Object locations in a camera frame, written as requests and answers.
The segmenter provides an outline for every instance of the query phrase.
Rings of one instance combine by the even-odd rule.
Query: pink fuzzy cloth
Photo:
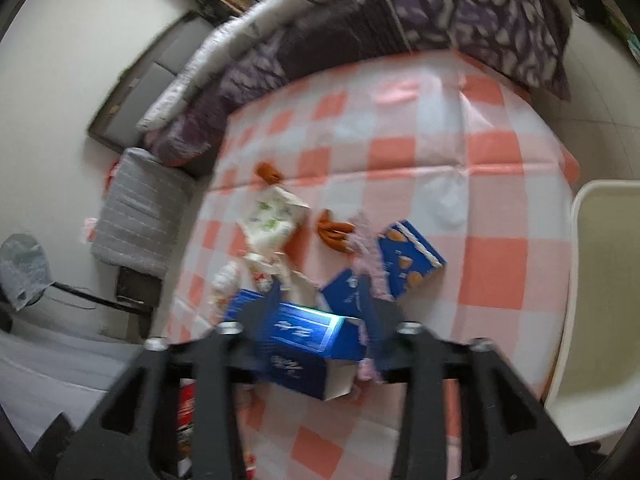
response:
[[[355,226],[349,234],[349,247],[353,250],[353,273],[371,276],[371,295],[380,300],[393,301],[386,282],[385,267],[382,263],[382,253],[378,245],[378,235],[373,231],[367,216],[358,211],[349,218],[349,223]]]

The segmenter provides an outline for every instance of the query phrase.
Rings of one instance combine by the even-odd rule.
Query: tiled floor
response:
[[[546,91],[532,98],[580,163],[576,190],[597,178],[640,179],[640,65],[612,34],[575,18],[564,66],[572,102]]]

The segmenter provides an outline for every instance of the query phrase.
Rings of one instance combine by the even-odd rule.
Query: metal screw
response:
[[[415,321],[405,321],[398,325],[396,328],[396,332],[404,335],[413,335],[417,334],[422,330],[422,325],[420,323],[416,323]]]
[[[150,337],[145,341],[143,347],[152,352],[163,352],[169,348],[169,340],[165,337]]]
[[[494,349],[494,342],[487,337],[478,337],[476,339],[472,339],[469,342],[469,345],[476,352],[490,352]]]
[[[225,335],[235,335],[242,332],[242,324],[237,321],[225,321],[216,325],[218,333]]]

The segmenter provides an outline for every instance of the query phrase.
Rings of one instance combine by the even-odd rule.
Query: cookie picture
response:
[[[420,272],[417,272],[416,270],[412,270],[407,275],[406,282],[408,283],[409,288],[414,288],[420,285],[420,282],[422,282],[422,275],[420,274]]]
[[[406,238],[404,237],[404,235],[400,231],[396,231],[395,229],[389,229],[389,231],[386,232],[386,237],[389,238],[389,240],[392,240],[394,242],[406,241]]]
[[[398,258],[398,265],[400,266],[401,269],[407,270],[409,267],[411,267],[411,264],[414,262],[414,260],[412,258],[409,258],[408,256],[400,256]]]

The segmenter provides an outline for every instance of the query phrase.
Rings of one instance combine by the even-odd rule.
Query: white plastic bin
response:
[[[572,208],[572,246],[545,407],[575,445],[624,430],[640,406],[640,182],[584,186]]]

